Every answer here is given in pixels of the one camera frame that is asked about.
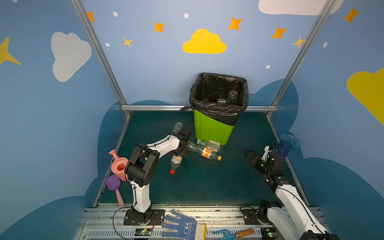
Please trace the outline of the tall clear bottle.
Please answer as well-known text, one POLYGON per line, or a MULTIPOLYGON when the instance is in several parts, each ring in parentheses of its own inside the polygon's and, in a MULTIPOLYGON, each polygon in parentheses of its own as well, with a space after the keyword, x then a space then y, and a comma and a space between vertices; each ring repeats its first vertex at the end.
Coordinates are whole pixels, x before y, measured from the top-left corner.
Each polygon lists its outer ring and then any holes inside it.
POLYGON ((227 104, 236 105, 239 97, 239 93, 236 90, 230 90, 228 93, 227 104))

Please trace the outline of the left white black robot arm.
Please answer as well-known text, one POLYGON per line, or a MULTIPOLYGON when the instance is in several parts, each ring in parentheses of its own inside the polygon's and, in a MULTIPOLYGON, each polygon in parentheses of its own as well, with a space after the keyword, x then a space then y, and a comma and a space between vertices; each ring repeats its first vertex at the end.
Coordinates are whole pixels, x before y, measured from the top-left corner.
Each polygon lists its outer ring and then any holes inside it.
POLYGON ((150 183, 153 180, 159 159, 166 154, 187 157, 187 145, 192 132, 182 128, 152 144, 138 144, 125 167, 124 173, 133 191, 133 214, 139 223, 149 221, 152 213, 150 183))

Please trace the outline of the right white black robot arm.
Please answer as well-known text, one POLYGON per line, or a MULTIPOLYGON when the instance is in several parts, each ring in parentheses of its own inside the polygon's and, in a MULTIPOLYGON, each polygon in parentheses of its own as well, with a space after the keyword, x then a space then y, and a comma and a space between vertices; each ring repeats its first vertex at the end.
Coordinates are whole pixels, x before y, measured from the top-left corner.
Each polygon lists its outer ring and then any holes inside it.
POLYGON ((285 160, 274 147, 266 146, 260 155, 245 151, 245 157, 261 173, 272 191, 282 202, 262 201, 258 220, 277 228, 286 240, 338 240, 311 213, 300 197, 297 188, 284 175, 285 160))

